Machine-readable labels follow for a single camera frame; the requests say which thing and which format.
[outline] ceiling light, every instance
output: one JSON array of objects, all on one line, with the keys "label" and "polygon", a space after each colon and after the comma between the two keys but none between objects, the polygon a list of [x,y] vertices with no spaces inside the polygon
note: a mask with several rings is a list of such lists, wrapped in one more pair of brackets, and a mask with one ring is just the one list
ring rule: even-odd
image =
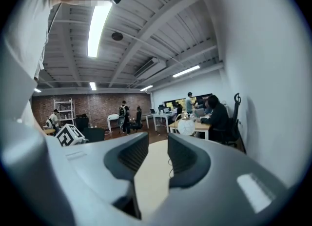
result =
[{"label": "ceiling light", "polygon": [[91,86],[91,89],[92,89],[93,91],[96,91],[96,90],[97,90],[96,83],[90,82],[90,86]]},{"label": "ceiling light", "polygon": [[89,31],[88,57],[96,58],[98,56],[99,40],[112,5],[110,1],[106,1],[104,5],[94,8]]},{"label": "ceiling light", "polygon": [[177,73],[177,74],[174,74],[173,77],[174,77],[174,78],[179,77],[179,76],[181,76],[181,75],[183,75],[183,74],[186,74],[186,73],[195,71],[195,70],[197,70],[197,69],[199,69],[199,68],[200,68],[199,65],[194,66],[194,67],[192,67],[192,68],[190,68],[190,69],[187,69],[187,70],[185,70],[185,71],[183,71],[183,72],[179,72],[179,73]]},{"label": "ceiling light", "polygon": [[153,86],[152,86],[152,85],[150,85],[150,86],[148,86],[148,87],[146,87],[146,88],[142,89],[141,91],[146,91],[147,89],[152,88],[152,87],[153,87]]}]

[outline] brick wall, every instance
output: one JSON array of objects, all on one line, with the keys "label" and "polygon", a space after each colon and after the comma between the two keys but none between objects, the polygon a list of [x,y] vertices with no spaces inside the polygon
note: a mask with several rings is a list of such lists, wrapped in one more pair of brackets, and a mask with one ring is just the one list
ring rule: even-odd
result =
[{"label": "brick wall", "polygon": [[[136,116],[137,107],[141,106],[142,113],[149,113],[151,97],[149,94],[79,94],[59,96],[32,97],[32,110],[41,126],[44,126],[48,117],[54,110],[54,99],[57,101],[75,102],[76,115],[86,113],[92,126],[107,129],[107,117],[117,114],[123,100],[130,107],[131,117]],[[111,121],[111,127],[116,127],[116,122]]]}]

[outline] white ceiling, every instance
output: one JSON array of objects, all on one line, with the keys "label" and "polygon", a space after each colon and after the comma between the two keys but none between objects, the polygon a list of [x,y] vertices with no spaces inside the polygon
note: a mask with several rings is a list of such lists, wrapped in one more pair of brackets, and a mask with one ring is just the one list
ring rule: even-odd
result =
[{"label": "white ceiling", "polygon": [[[88,87],[91,81],[102,88],[157,86],[183,69],[218,63],[214,30],[203,0],[122,0],[110,11],[96,59],[87,57],[92,12],[92,7],[62,5],[45,47],[45,70],[40,72],[38,88]],[[115,31],[123,34],[123,40],[111,38]],[[167,68],[136,81],[134,73],[152,57],[165,59]]]}]

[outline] white cube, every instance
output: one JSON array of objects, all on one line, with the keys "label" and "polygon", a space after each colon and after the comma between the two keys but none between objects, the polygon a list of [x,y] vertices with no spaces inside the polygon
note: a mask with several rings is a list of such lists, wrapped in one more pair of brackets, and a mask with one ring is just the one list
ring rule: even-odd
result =
[{"label": "white cube", "polygon": [[84,136],[74,125],[67,123],[59,130],[56,138],[62,146],[70,146],[80,143],[84,139]]}]

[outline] air conditioner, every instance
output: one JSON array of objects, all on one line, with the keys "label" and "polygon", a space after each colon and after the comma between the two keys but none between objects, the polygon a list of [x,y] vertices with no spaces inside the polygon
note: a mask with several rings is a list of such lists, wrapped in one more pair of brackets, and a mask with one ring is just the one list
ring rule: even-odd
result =
[{"label": "air conditioner", "polygon": [[135,74],[134,76],[139,79],[148,79],[155,73],[161,71],[166,67],[166,61],[159,60],[156,58],[152,58],[148,61],[145,65],[143,65]]}]

